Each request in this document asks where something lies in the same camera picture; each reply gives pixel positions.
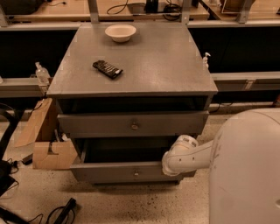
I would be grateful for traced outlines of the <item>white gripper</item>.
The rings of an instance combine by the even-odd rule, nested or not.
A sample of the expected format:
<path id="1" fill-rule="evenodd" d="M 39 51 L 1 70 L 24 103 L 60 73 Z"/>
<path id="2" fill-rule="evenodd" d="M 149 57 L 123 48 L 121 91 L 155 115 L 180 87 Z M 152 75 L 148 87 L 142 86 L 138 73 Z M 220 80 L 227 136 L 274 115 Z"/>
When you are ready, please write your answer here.
<path id="1" fill-rule="evenodd" d="M 168 165 L 167 156 L 168 156 L 168 153 L 166 152 L 162 157 L 162 171 L 163 171 L 163 174 L 167 175 L 167 176 L 171 176 L 171 177 L 176 176 L 177 173 L 174 172 Z"/>

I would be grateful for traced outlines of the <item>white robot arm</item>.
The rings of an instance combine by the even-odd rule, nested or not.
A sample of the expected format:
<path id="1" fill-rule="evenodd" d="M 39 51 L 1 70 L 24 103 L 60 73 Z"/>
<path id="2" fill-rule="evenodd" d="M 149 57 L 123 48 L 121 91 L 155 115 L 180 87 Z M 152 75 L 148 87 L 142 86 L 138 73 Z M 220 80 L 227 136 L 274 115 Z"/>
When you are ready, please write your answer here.
<path id="1" fill-rule="evenodd" d="M 234 115 L 202 145 L 182 135 L 162 166 L 168 176 L 209 170 L 209 224 L 280 224 L 280 108 Z"/>

